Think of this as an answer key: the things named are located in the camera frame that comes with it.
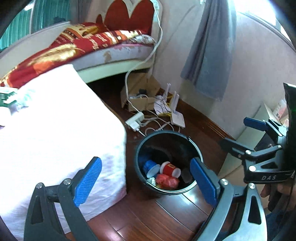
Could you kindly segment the person's right hand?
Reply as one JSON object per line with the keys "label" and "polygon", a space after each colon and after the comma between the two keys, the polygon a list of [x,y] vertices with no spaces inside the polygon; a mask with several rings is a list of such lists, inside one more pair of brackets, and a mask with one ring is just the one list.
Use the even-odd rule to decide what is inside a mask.
{"label": "person's right hand", "polygon": [[272,212],[293,211],[295,208],[295,182],[290,179],[283,183],[266,184],[260,193],[264,207],[267,207],[273,200],[276,192],[281,193],[281,197]]}

